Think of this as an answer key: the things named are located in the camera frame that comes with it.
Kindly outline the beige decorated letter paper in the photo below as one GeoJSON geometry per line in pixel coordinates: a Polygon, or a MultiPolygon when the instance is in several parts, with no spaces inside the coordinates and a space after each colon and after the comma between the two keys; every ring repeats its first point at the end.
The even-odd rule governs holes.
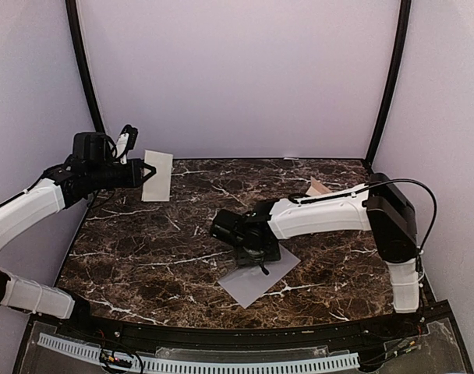
{"type": "Polygon", "coordinates": [[[144,162],[156,168],[156,173],[143,184],[143,202],[168,202],[171,193],[173,155],[145,150],[144,162]]]}

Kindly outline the grey envelope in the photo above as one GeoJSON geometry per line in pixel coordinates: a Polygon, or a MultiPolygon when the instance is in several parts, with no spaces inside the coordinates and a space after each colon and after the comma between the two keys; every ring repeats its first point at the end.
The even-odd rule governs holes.
{"type": "Polygon", "coordinates": [[[258,298],[291,272],[301,260],[279,245],[281,259],[277,262],[265,263],[265,274],[259,266],[235,269],[220,280],[218,284],[237,302],[247,309],[258,298]]]}

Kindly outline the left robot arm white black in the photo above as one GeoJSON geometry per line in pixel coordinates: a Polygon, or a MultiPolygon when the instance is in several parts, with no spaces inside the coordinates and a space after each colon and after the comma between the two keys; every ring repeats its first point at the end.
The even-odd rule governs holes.
{"type": "MultiPolygon", "coordinates": [[[[29,188],[0,204],[0,252],[35,224],[96,192],[138,188],[155,176],[156,167],[128,157],[137,136],[131,125],[124,126],[116,141],[103,132],[77,133],[73,151],[63,163],[44,170],[29,188]]],[[[78,338],[92,339],[97,321],[74,310],[75,305],[75,298],[59,288],[0,268],[0,306],[67,319],[67,327],[78,338]]]]}

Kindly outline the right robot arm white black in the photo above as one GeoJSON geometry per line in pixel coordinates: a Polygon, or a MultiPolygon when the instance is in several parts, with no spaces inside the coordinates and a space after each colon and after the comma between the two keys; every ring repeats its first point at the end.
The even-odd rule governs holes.
{"type": "Polygon", "coordinates": [[[386,319],[385,330],[401,338],[416,324],[425,243],[417,240],[416,211],[399,183],[399,178],[375,173],[368,182],[343,191],[261,200],[246,213],[221,209],[209,233],[233,248],[239,268],[256,267],[270,280],[284,240],[332,231],[371,232],[393,292],[395,314],[386,319]]]}

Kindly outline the black front table rail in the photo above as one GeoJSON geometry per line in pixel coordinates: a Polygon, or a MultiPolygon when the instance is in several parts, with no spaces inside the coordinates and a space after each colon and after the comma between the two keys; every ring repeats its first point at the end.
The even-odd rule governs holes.
{"type": "Polygon", "coordinates": [[[65,330],[76,337],[89,337],[107,345],[116,343],[136,351],[154,351],[160,347],[257,351],[315,345],[363,349],[379,347],[387,340],[405,335],[403,323],[394,316],[269,329],[197,329],[90,317],[87,327],[67,326],[65,330]]]}

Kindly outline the left black frame post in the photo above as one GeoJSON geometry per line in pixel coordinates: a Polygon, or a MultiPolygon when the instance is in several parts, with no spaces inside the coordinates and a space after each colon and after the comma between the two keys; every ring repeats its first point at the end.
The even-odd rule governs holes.
{"type": "Polygon", "coordinates": [[[106,132],[87,61],[87,53],[85,51],[83,33],[80,25],[80,16],[78,14],[78,1],[65,0],[65,9],[76,64],[80,74],[81,85],[90,112],[90,117],[94,125],[94,130],[96,132],[106,132]]]}

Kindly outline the black frame post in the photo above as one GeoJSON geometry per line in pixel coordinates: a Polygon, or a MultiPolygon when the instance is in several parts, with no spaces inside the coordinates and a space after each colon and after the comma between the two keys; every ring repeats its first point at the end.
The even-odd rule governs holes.
{"type": "Polygon", "coordinates": [[[83,33],[80,25],[80,16],[78,14],[78,1],[65,0],[65,9],[76,64],[80,74],[81,85],[90,112],[90,117],[94,125],[94,130],[96,132],[106,132],[87,61],[87,53],[85,51],[83,33]]]}
{"type": "Polygon", "coordinates": [[[408,33],[409,20],[412,8],[411,0],[401,0],[398,12],[397,27],[394,36],[394,45],[391,53],[390,65],[387,72],[387,79],[384,85],[384,92],[380,102],[380,108],[370,138],[370,143],[363,159],[364,168],[371,172],[377,151],[382,140],[387,118],[391,109],[394,92],[397,86],[398,76],[401,67],[401,60],[405,50],[405,42],[408,33]]]}

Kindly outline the right black frame post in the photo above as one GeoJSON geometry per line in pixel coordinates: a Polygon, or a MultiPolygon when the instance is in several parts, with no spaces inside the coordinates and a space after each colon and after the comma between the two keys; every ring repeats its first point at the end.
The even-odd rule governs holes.
{"type": "Polygon", "coordinates": [[[394,92],[397,86],[398,76],[401,67],[401,60],[405,50],[405,42],[408,33],[409,20],[412,8],[411,0],[401,0],[398,12],[397,27],[394,36],[394,45],[391,53],[390,65],[387,72],[387,79],[384,85],[384,92],[380,102],[380,108],[370,138],[370,143],[363,159],[364,168],[371,172],[377,151],[382,140],[387,118],[391,109],[394,92]]]}

